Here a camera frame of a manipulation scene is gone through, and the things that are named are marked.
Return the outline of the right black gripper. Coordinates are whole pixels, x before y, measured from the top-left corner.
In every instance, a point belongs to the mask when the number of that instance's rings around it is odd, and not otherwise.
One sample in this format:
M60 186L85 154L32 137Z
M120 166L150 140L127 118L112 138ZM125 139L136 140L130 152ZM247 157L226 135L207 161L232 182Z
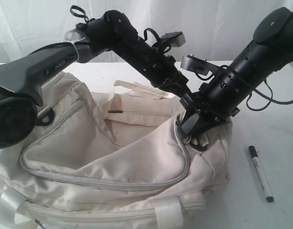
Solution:
M198 137L228 117L239 113L239 74L232 68L220 68L209 83L192 92L188 80L181 80L181 96L185 112L179 125L179 137Z

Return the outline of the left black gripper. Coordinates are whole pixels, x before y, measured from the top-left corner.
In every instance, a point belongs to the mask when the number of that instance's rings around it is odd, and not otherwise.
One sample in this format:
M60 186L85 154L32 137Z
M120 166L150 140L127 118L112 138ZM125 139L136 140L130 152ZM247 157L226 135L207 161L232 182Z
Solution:
M185 94L192 94L187 86L188 79L175 67L175 59L172 56L162 54L144 59L142 75L153 87L180 98Z

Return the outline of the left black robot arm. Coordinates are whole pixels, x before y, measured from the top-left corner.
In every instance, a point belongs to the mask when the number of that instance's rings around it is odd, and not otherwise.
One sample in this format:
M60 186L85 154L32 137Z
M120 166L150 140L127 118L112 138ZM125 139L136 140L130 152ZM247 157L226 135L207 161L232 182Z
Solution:
M188 79L166 55L185 42L182 32L163 37L154 34L154 45L139 36L128 17L108 10L100 18L89 18L85 11L71 6L71 14L84 19L69 32L69 39L41 47L25 57L0 64L0 149L24 140L36 126L54 120L55 112L44 105L44 87L73 63L85 64L104 52L114 52L143 75L153 87L183 97L190 93Z

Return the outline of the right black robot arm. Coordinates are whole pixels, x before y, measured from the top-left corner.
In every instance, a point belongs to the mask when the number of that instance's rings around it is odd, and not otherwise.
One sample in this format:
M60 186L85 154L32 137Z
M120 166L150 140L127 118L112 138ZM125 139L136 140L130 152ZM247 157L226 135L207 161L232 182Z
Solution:
M266 16L252 41L227 67L192 55L184 56L181 68L204 79L199 90L180 100L186 112L179 124L182 138L197 137L238 114L238 105L273 72L293 62L293 12L281 7Z

